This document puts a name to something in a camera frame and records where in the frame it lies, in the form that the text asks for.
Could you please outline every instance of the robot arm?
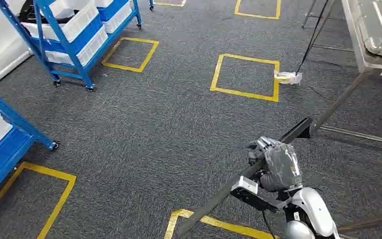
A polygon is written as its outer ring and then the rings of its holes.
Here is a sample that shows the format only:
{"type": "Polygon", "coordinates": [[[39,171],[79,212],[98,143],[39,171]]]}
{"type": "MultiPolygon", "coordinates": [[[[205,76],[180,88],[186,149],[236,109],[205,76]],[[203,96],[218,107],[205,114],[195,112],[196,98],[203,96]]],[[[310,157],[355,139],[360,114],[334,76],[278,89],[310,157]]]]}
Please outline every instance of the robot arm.
{"type": "Polygon", "coordinates": [[[248,147],[250,164],[264,154],[266,166],[258,172],[257,182],[241,176],[231,195],[260,211],[284,209],[287,238],[339,239],[336,225],[321,196],[312,188],[304,188],[294,148],[277,140],[260,137],[248,147]],[[258,195],[261,189],[278,192],[278,197],[258,195]]]}

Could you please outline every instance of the wheel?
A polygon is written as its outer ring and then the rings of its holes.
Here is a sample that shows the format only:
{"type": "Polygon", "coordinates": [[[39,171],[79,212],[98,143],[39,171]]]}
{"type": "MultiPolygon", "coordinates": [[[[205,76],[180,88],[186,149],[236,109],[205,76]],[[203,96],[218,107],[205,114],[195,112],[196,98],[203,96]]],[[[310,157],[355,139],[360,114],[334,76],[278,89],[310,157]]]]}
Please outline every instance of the wheel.
{"type": "Polygon", "coordinates": [[[56,149],[58,149],[59,148],[59,141],[53,141],[55,144],[53,145],[53,148],[52,148],[52,150],[56,150],[56,149]]]}

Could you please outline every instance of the black cable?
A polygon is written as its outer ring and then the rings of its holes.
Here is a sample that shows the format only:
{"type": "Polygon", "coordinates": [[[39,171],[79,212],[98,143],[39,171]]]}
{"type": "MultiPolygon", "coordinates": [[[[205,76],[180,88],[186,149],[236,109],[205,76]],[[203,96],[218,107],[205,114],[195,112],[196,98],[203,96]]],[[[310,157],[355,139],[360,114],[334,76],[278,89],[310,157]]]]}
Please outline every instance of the black cable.
{"type": "Polygon", "coordinates": [[[308,44],[307,50],[305,51],[304,57],[302,58],[302,62],[298,67],[298,70],[296,71],[295,75],[298,75],[299,71],[301,70],[302,65],[304,64],[305,60],[307,59],[308,53],[310,51],[310,46],[314,40],[315,33],[317,31],[318,25],[320,24],[321,18],[323,17],[324,10],[326,9],[327,4],[329,3],[329,0],[326,0],[326,3],[323,6],[323,9],[321,10],[320,16],[318,16],[317,24],[315,25],[314,31],[311,36],[311,40],[308,44]]]}
{"type": "Polygon", "coordinates": [[[266,226],[269,229],[270,234],[272,235],[273,239],[276,239],[275,234],[273,233],[272,228],[269,225],[269,222],[267,222],[266,213],[264,211],[261,211],[261,213],[263,214],[264,222],[266,223],[266,226]]]}

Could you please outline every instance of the yellow tape square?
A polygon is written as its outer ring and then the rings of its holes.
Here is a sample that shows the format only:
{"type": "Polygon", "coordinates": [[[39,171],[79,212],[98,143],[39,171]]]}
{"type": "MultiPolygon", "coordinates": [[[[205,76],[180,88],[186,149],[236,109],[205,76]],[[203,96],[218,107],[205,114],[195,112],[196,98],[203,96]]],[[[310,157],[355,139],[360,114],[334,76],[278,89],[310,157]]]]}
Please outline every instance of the yellow tape square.
{"type": "Polygon", "coordinates": [[[251,17],[258,17],[258,18],[267,18],[267,19],[279,19],[281,16],[281,5],[282,0],[276,0],[276,16],[262,16],[262,15],[255,15],[255,14],[248,14],[248,13],[241,13],[239,12],[239,6],[241,5],[241,0],[236,1],[235,5],[235,14],[240,16],[251,16],[251,17]]]}
{"type": "MultiPolygon", "coordinates": [[[[171,214],[171,217],[169,218],[169,223],[168,223],[168,227],[166,228],[164,239],[172,239],[172,237],[174,235],[174,229],[175,229],[175,225],[177,224],[178,217],[190,218],[193,213],[194,212],[191,212],[191,211],[186,210],[186,209],[179,209],[179,210],[173,211],[171,214]]],[[[208,225],[213,226],[213,227],[218,227],[218,228],[222,228],[222,229],[234,232],[234,233],[249,236],[252,238],[257,238],[257,239],[271,239],[272,238],[272,235],[270,235],[270,233],[259,231],[259,230],[256,230],[254,228],[249,228],[249,227],[245,227],[245,226],[240,226],[240,225],[236,225],[236,224],[223,222],[221,220],[211,218],[208,216],[202,217],[200,219],[200,222],[208,224],[208,225]]]]}
{"type": "Polygon", "coordinates": [[[231,58],[236,58],[236,59],[241,59],[241,60],[246,60],[246,61],[254,61],[254,62],[259,62],[259,63],[273,64],[275,66],[275,71],[276,72],[280,71],[279,70],[280,69],[280,62],[279,61],[263,60],[263,59],[258,59],[258,58],[238,56],[238,55],[232,55],[232,54],[221,54],[219,56],[219,59],[217,60],[217,65],[216,65],[216,68],[214,70],[213,80],[211,81],[211,86],[210,86],[211,91],[219,91],[219,92],[223,92],[223,93],[227,93],[227,94],[232,94],[232,95],[237,95],[237,96],[245,96],[245,97],[261,99],[261,100],[266,100],[266,101],[273,101],[273,102],[279,101],[279,80],[277,80],[276,78],[274,78],[274,80],[273,80],[273,95],[272,96],[262,96],[262,95],[258,95],[258,94],[241,92],[241,91],[236,91],[236,90],[229,90],[229,89],[217,87],[217,80],[219,79],[220,68],[222,67],[223,58],[225,56],[231,57],[231,58]]]}
{"type": "Polygon", "coordinates": [[[153,2],[154,4],[158,5],[164,5],[164,6],[184,6],[187,0],[182,0],[181,4],[173,4],[173,3],[167,3],[167,2],[153,2]]]}
{"type": "Polygon", "coordinates": [[[54,207],[52,213],[50,214],[49,218],[47,219],[45,225],[43,226],[42,230],[40,231],[39,235],[37,236],[38,239],[44,239],[49,232],[52,224],[55,222],[56,217],[58,216],[59,212],[62,209],[62,206],[64,205],[65,201],[68,198],[68,195],[70,194],[76,180],[76,176],[68,173],[64,173],[58,170],[46,168],[43,166],[35,165],[28,162],[22,162],[19,168],[14,172],[14,174],[9,178],[9,180],[5,183],[5,185],[0,190],[0,199],[5,195],[5,193],[8,191],[8,189],[11,187],[11,185],[14,183],[14,181],[17,179],[17,177],[20,175],[23,169],[29,169],[41,174],[46,174],[52,177],[56,177],[59,179],[63,179],[68,181],[68,185],[65,188],[64,192],[62,193],[61,197],[59,198],[59,201],[56,203],[56,206],[54,207]]]}
{"type": "Polygon", "coordinates": [[[148,40],[148,39],[142,39],[142,38],[133,38],[133,37],[122,37],[108,52],[108,54],[104,57],[103,61],[101,62],[104,66],[122,69],[122,70],[128,70],[128,71],[134,71],[134,72],[143,72],[144,68],[146,67],[147,63],[149,63],[150,58],[152,57],[153,53],[156,51],[156,47],[159,45],[158,41],[148,40]],[[144,43],[151,43],[153,44],[152,48],[150,49],[149,53],[147,54],[146,58],[144,59],[143,63],[141,63],[141,66],[139,68],[130,67],[130,66],[122,66],[122,65],[116,65],[113,63],[107,62],[109,60],[109,57],[115,52],[115,50],[118,48],[118,46],[121,44],[123,40],[129,40],[129,41],[138,41],[138,42],[144,42],[144,43]]]}

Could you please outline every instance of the blue metal shelf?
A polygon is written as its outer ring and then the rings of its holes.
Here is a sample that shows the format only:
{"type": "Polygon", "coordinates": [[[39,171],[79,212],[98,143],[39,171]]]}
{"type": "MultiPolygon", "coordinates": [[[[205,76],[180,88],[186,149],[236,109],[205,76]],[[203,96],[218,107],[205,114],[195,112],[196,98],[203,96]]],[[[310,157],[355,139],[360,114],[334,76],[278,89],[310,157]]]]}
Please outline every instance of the blue metal shelf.
{"type": "Polygon", "coordinates": [[[23,28],[21,23],[18,21],[17,17],[9,10],[8,4],[6,3],[5,0],[0,0],[0,9],[4,13],[4,15],[8,18],[9,22],[15,27],[15,29],[18,31],[18,33],[21,35],[21,37],[24,39],[24,41],[27,43],[30,49],[33,51],[34,55],[48,70],[48,72],[53,78],[54,85],[59,86],[61,84],[61,79],[59,75],[64,75],[68,77],[81,79],[84,82],[87,90],[93,91],[95,85],[88,75],[88,72],[90,71],[91,67],[96,64],[97,60],[99,60],[99,58],[102,56],[105,50],[114,42],[114,40],[120,35],[120,33],[132,21],[134,17],[137,17],[137,26],[141,29],[142,21],[141,21],[140,10],[138,9],[137,0],[132,0],[132,2],[134,3],[134,9],[132,13],[127,17],[127,19],[123,23],[121,23],[121,25],[115,30],[114,33],[109,34],[109,37],[105,41],[105,43],[100,47],[97,53],[91,58],[91,60],[84,67],[81,65],[80,61],[78,60],[78,57],[76,56],[74,49],[72,49],[71,45],[68,43],[67,38],[63,34],[62,29],[60,28],[59,24],[57,23],[57,20],[55,19],[55,17],[52,14],[52,11],[50,10],[49,4],[53,3],[54,1],[55,0],[35,0],[34,1],[34,8],[36,13],[38,33],[39,33],[38,46],[37,44],[35,44],[35,41],[37,40],[33,40],[32,37],[29,35],[29,33],[27,33],[27,31],[23,28]],[[57,63],[49,62],[47,60],[45,51],[43,49],[45,39],[43,39],[41,17],[39,16],[39,12],[43,13],[43,16],[46,18],[46,20],[52,27],[56,36],[60,40],[62,47],[65,49],[66,53],[69,55],[74,65],[57,64],[57,63]],[[75,68],[77,70],[77,73],[71,73],[71,72],[66,72],[62,70],[55,70],[54,65],[62,65],[69,68],[75,68]]]}
{"type": "Polygon", "coordinates": [[[34,143],[35,138],[13,127],[0,141],[0,183],[34,143]]]}
{"type": "Polygon", "coordinates": [[[18,163],[35,141],[48,149],[59,145],[21,117],[13,108],[0,99],[0,115],[12,124],[12,129],[0,140],[0,183],[18,163]]]}

